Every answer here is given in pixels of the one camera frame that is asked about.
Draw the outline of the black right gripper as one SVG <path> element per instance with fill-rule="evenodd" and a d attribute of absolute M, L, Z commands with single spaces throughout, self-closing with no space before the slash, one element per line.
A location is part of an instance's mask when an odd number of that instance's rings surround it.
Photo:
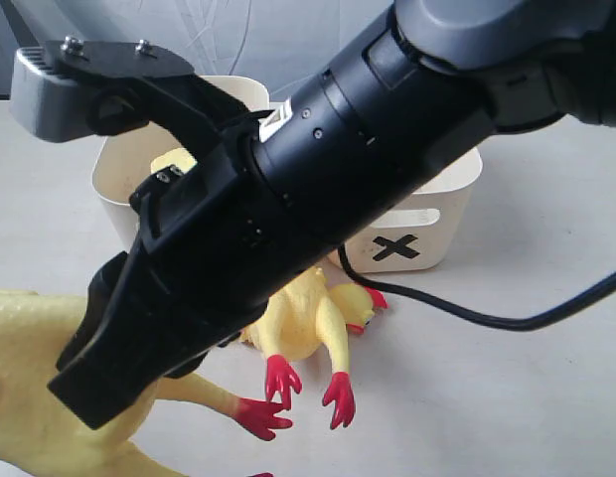
<path fill-rule="evenodd" d="M 102 428 L 252 323 L 298 270 L 297 186 L 295 159 L 264 148 L 219 148 L 190 170 L 146 178 L 130 198 L 133 245 L 94 275 L 51 393 Z"/>

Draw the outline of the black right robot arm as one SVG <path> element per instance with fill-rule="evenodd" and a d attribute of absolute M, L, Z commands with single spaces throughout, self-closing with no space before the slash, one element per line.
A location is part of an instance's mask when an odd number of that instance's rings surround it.
<path fill-rule="evenodd" d="M 49 391 L 90 428 L 259 319 L 273 295 L 494 135 L 616 127 L 616 1 L 396 1 L 274 112 L 157 47 L 53 42 L 88 127 L 148 123 L 195 157 L 131 195 Z"/>

